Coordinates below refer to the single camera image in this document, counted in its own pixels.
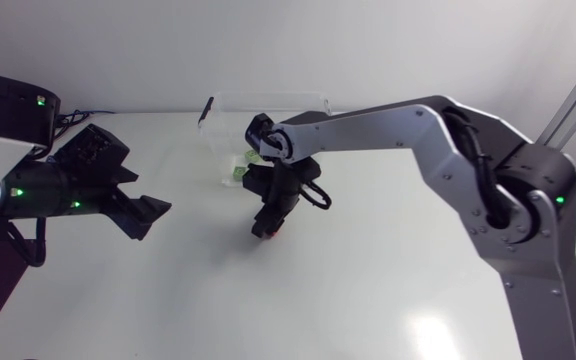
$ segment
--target black cable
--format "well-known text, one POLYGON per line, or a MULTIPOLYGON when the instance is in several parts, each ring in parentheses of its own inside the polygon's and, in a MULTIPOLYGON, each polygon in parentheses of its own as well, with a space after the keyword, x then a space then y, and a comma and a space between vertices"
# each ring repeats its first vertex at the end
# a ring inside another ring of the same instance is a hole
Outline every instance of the black cable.
POLYGON ((60 115, 60 117, 63 117, 63 119, 68 119, 66 121, 66 123, 59 129, 59 131, 57 131, 57 133, 54 135, 53 139, 57 140, 60 137, 62 137, 66 131, 68 131, 71 127, 81 124, 82 122, 84 122, 86 119, 88 119, 91 115, 95 114, 95 113, 105 113, 105 114, 114 114, 114 112, 112 111, 102 111, 102 110, 96 110, 96 111, 79 111, 79 110, 75 110, 72 114, 68 114, 68 115, 60 115))
POLYGON ((332 205, 332 199, 330 198, 330 196, 328 196, 328 194, 326 194, 326 192, 320 188, 317 184, 315 184, 313 181, 307 182, 304 185, 306 185, 307 187, 309 187, 312 191, 314 191, 315 193, 317 193, 317 195, 321 196, 321 199, 324 201, 323 203, 318 202, 317 200, 315 200, 312 196, 310 196, 310 194, 308 194, 306 192, 306 190, 304 190, 303 188, 299 189, 299 194, 301 196, 304 197, 304 199, 306 199, 309 203, 313 204, 314 206, 323 209, 323 210, 328 210, 330 209, 330 206, 332 205))
POLYGON ((475 167, 479 196, 489 214, 490 225, 502 229, 507 227, 510 224, 510 209, 506 206, 502 194, 497 190, 497 178, 489 165, 490 156, 481 149, 476 129, 459 114, 444 112, 444 116, 459 125, 460 130, 466 135, 465 145, 468 146, 467 150, 470 152, 466 154, 466 157, 470 157, 469 160, 475 167))
POLYGON ((40 267, 46 261, 46 218, 37 218, 35 228, 35 255, 32 256, 26 245, 26 239, 15 224, 8 223, 8 241, 22 259, 32 267, 40 267))

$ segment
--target white tabletop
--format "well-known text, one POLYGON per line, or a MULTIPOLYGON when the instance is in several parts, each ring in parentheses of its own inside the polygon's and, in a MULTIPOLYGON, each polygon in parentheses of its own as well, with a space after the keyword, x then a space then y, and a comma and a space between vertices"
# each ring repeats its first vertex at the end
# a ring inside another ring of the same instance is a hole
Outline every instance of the white tabletop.
POLYGON ((141 242, 101 215, 51 219, 0 359, 520 358, 497 273, 411 152, 322 154, 332 208, 301 202, 259 243, 260 199, 219 184, 197 118, 96 118, 131 149, 122 189, 173 207, 141 242))

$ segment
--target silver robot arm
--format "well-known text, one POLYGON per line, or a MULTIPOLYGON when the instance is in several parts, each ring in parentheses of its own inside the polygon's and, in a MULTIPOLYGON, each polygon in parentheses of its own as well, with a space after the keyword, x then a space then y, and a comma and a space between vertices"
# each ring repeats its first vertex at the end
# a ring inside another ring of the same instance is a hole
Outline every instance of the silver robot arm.
MULTIPOLYGON (((296 172, 323 151, 412 149, 426 184, 458 212, 479 255, 500 274, 523 357, 576 359, 576 170, 565 155, 445 97, 337 116, 304 113, 278 124, 262 116, 246 137, 275 169, 296 172)), ((250 189, 255 172, 246 175, 250 189)), ((264 196, 262 212, 272 208, 277 182, 253 190, 264 196)), ((292 210, 285 201, 277 208, 284 216, 292 210)))

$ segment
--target clear plastic box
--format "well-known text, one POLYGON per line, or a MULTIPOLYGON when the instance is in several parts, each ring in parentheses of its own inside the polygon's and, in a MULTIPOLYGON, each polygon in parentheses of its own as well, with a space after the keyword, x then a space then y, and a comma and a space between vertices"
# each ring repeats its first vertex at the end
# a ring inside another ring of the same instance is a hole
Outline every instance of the clear plastic box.
POLYGON ((221 182, 241 186, 233 175, 236 167, 247 167, 246 152, 251 150, 244 133, 252 119, 266 113, 275 123, 305 111, 331 114, 326 97, 316 92, 237 93, 219 92, 208 100, 199 119, 199 132, 215 155, 221 182))

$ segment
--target green object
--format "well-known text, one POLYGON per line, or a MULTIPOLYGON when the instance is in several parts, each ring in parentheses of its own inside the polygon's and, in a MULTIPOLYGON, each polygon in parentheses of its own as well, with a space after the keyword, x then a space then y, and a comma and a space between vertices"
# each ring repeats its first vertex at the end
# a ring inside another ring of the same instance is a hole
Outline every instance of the green object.
POLYGON ((248 161, 249 163, 257 163, 259 161, 261 161, 261 156, 259 156, 259 154, 257 154, 257 152, 255 150, 248 150, 246 151, 246 161, 248 161))
POLYGON ((242 181, 246 171, 248 171, 247 167, 235 166, 235 170, 232 172, 232 178, 235 179, 235 181, 242 181))

